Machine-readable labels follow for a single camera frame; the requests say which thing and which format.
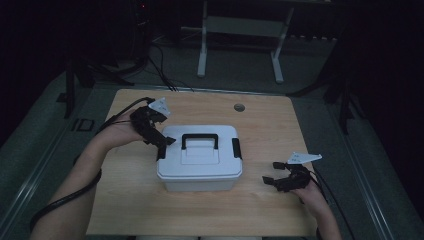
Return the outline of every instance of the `metal bar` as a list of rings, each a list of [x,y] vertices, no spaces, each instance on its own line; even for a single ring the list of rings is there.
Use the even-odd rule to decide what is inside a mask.
[[[328,106],[327,110],[329,111],[334,124],[336,126],[339,126],[336,116],[333,115],[331,109]],[[350,139],[345,134],[342,134],[340,130],[338,131],[338,133],[340,134],[346,146],[347,152],[349,154],[349,160],[353,167],[352,169],[355,176],[355,180],[358,183],[359,190],[362,193],[362,197],[365,201],[365,204],[368,208],[371,219],[374,222],[375,228],[377,230],[378,235],[380,236],[380,239],[394,240],[395,238],[393,232],[386,221],[386,217],[384,216],[384,213],[380,207],[380,203],[374,195],[372,187],[361,167],[361,164],[358,161],[358,156],[355,154],[354,147],[352,146]]]

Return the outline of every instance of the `white label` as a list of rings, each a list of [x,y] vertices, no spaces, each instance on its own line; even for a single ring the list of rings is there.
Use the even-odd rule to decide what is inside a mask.
[[[307,154],[307,153],[297,153],[293,152],[293,154],[290,156],[287,163],[289,164],[303,164],[307,162],[312,162],[318,159],[321,159],[321,154],[313,155],[313,154]]]

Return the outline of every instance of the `metal stand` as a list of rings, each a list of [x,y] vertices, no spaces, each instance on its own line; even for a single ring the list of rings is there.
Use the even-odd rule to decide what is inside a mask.
[[[206,36],[208,32],[219,32],[228,34],[241,34],[252,36],[276,37],[279,39],[277,48],[271,52],[271,61],[274,68],[275,81],[284,81],[281,72],[279,56],[281,48],[286,38],[287,30],[293,16],[294,8],[290,8],[284,22],[241,19],[208,16],[207,1],[203,2],[203,22],[202,22],[202,47],[200,49],[199,66],[197,76],[204,77],[206,72],[207,45]]]

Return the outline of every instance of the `black equipment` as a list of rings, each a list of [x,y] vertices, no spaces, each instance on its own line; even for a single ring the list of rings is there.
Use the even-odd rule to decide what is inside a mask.
[[[262,176],[262,180],[265,184],[276,187],[279,192],[289,192],[293,189],[305,188],[312,179],[310,171],[302,164],[274,162],[272,166],[275,169],[287,169],[290,171],[290,175],[287,178],[277,180],[271,177]]]

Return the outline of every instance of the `dark background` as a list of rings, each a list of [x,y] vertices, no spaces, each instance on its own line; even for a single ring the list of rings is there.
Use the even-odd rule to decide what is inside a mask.
[[[141,3],[146,3],[148,9],[137,8]],[[289,34],[339,39],[341,50],[329,59],[329,71],[345,71],[337,64],[331,65],[334,62],[352,66],[352,94],[358,96],[422,217],[424,2],[334,3],[351,5],[299,4]],[[86,55],[114,65],[119,58],[144,56],[147,47],[143,41],[148,42],[152,29],[143,29],[136,36],[131,33],[134,23],[146,18],[153,29],[160,28],[175,42],[179,40],[180,26],[201,26],[202,3],[195,0],[154,4],[128,0],[120,6],[110,0],[9,0],[0,4],[1,145],[47,84],[65,70],[71,57]],[[129,44],[134,37],[142,40],[138,41],[140,45]]]

